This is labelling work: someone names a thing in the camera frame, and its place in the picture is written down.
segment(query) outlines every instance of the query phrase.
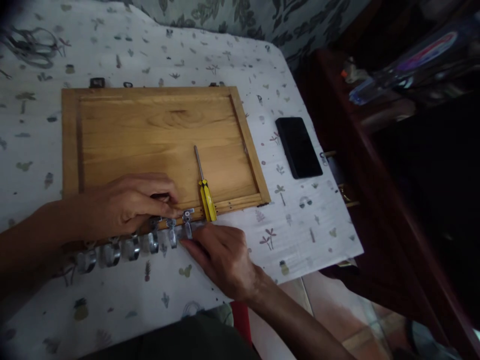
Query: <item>floor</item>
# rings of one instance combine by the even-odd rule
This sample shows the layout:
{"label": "floor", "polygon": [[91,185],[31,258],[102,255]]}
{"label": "floor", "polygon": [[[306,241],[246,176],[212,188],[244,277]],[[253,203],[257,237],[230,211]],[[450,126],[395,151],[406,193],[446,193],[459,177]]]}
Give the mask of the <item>floor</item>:
{"label": "floor", "polygon": [[[411,350],[403,316],[356,295],[339,280],[317,271],[280,287],[358,360],[393,359],[396,349]],[[252,341],[263,360],[295,359],[266,322],[250,309],[249,316]]]}

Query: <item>wooden board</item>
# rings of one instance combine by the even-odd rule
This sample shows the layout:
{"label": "wooden board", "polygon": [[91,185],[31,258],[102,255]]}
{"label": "wooden board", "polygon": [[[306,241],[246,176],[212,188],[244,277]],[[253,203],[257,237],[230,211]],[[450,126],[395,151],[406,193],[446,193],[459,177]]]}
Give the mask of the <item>wooden board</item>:
{"label": "wooden board", "polygon": [[161,172],[203,219],[197,145],[218,214],[270,202],[236,87],[63,89],[62,126],[64,198]]}

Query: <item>hand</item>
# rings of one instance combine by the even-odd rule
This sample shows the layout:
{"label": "hand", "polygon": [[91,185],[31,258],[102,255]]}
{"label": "hand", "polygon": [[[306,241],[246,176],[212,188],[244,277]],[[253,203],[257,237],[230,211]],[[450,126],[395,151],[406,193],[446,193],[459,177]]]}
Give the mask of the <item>hand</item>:
{"label": "hand", "polygon": [[209,222],[192,235],[194,241],[180,242],[215,285],[234,300],[253,300],[265,273],[250,260],[245,233],[235,227]]}
{"label": "hand", "polygon": [[[151,196],[167,194],[165,197]],[[179,218],[182,211],[174,182],[164,173],[130,174],[66,200],[48,203],[36,214],[56,217],[65,240],[96,241],[131,234],[150,216]]]}

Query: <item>patterned tablecloth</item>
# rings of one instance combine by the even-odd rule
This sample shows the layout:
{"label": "patterned tablecloth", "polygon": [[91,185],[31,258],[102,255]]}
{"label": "patterned tablecloth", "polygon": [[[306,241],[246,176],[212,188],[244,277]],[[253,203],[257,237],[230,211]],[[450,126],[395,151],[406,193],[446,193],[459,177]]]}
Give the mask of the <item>patterned tablecloth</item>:
{"label": "patterned tablecloth", "polygon": [[[36,1],[13,25],[45,28],[58,40],[53,67],[17,60],[2,47],[0,69],[0,230],[61,198],[61,89],[236,86],[272,203],[221,215],[246,233],[252,260],[283,283],[363,252],[312,120],[282,53],[228,34],[160,26],[134,7],[94,1]],[[295,180],[275,126],[302,117],[323,175]],[[47,282],[6,324],[18,359],[74,358],[228,302],[184,248],[166,234],[155,255],[79,275],[74,265]]]}

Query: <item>smartphone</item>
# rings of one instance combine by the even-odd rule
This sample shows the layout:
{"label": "smartphone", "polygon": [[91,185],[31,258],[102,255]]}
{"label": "smartphone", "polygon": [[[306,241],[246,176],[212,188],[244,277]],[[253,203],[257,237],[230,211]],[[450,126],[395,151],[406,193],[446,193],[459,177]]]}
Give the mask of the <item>smartphone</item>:
{"label": "smartphone", "polygon": [[275,124],[293,178],[323,175],[304,120],[301,117],[280,117]]}

